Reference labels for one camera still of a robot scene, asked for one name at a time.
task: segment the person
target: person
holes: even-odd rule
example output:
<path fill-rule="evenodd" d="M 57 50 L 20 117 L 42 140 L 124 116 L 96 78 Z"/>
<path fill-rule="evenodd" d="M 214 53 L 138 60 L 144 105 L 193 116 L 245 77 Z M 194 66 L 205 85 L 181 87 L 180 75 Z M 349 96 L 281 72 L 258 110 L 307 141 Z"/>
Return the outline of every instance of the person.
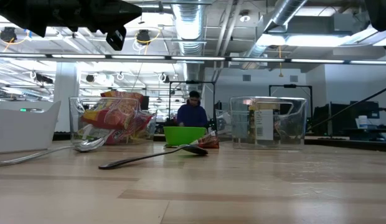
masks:
<path fill-rule="evenodd" d="M 191 91 L 185 105 L 178 109 L 177 123 L 179 126 L 204 127 L 207 124 L 207 113 L 200 106 L 200 93 Z"/>

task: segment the green bowl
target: green bowl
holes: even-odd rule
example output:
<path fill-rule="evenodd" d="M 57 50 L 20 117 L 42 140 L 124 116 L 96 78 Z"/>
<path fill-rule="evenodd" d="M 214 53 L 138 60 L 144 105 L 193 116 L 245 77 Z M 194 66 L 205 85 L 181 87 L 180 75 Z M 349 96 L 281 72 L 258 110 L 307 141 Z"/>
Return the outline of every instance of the green bowl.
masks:
<path fill-rule="evenodd" d="M 167 144 L 171 146 L 190 144 L 204 136 L 206 131 L 205 128 L 164 127 Z"/>

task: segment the dark hair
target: dark hair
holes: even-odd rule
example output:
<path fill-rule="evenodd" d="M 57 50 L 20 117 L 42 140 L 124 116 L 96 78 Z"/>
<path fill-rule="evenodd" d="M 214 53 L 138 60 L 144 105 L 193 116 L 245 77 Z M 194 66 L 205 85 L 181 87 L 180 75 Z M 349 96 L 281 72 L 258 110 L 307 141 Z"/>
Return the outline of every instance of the dark hair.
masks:
<path fill-rule="evenodd" d="M 189 97 L 200 98 L 200 93 L 198 91 L 193 90 L 189 93 Z"/>

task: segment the wooden table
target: wooden table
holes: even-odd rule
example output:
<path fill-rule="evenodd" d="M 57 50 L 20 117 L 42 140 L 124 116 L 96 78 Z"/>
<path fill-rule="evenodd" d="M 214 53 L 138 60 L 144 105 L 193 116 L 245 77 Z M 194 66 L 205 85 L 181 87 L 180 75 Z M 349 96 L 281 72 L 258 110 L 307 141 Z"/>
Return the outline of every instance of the wooden table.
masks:
<path fill-rule="evenodd" d="M 0 224 L 386 223 L 386 152 L 222 143 L 207 157 L 181 151 L 97 168 L 162 145 L 66 150 L 0 167 Z"/>

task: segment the metal spoon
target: metal spoon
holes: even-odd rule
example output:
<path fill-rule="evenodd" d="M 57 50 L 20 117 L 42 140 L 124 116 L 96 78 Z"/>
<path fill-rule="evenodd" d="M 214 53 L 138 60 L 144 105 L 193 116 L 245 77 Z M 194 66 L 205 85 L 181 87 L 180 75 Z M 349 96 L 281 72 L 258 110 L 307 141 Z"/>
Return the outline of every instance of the metal spoon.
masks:
<path fill-rule="evenodd" d="M 191 153 L 194 153 L 194 154 L 201 155 L 201 156 L 204 156 L 204 155 L 208 154 L 207 150 L 202 149 L 202 148 L 200 148 L 198 146 L 183 145 L 183 146 L 180 146 L 177 149 L 175 149 L 173 151 L 169 151 L 169 152 L 160 152 L 160 153 L 155 153 L 155 154 L 151 154 L 151 155 L 148 155 L 148 156 L 132 157 L 132 158 L 127 158 L 127 159 L 122 159 L 122 160 L 119 160 L 119 161 L 114 161 L 114 162 L 111 162 L 109 164 L 104 164 L 104 165 L 99 166 L 99 169 L 115 169 L 115 168 L 117 168 L 117 167 L 119 167 L 121 165 L 130 163 L 130 162 L 139 161 L 139 160 L 142 160 L 142 159 L 152 158 L 152 157 L 156 157 L 156 156 L 163 156 L 163 155 L 166 155 L 166 154 L 171 154 L 171 153 L 177 152 L 177 151 L 179 151 L 181 149 L 183 149 L 185 151 L 188 151 L 188 152 L 191 152 Z"/>
<path fill-rule="evenodd" d="M 28 155 L 28 156 L 24 156 L 24 157 L 20 157 L 20 158 L 17 158 L 17 159 L 10 159 L 8 161 L 0 161 L 0 167 L 1 166 L 10 166 L 10 165 L 14 165 L 14 164 L 19 164 L 19 163 L 22 163 L 22 162 L 25 162 L 25 161 L 29 161 L 31 159 L 35 159 L 35 158 L 44 156 L 46 154 L 57 152 L 57 151 L 60 151 L 60 150 L 63 150 L 63 149 L 74 149 L 77 152 L 90 152 L 90 151 L 95 150 L 95 149 L 99 148 L 100 146 L 104 145 L 104 143 L 106 142 L 107 138 L 112 133 L 113 133 L 112 131 L 109 131 L 109 133 L 106 136 L 102 137 L 102 138 L 86 139 L 86 140 L 84 140 L 82 142 L 79 142 L 78 144 L 74 144 L 73 146 L 58 147 L 58 148 L 51 149 L 51 150 L 46 150 L 46 151 L 43 151 L 43 152 L 37 152 L 37 153 L 31 154 L 31 155 Z"/>

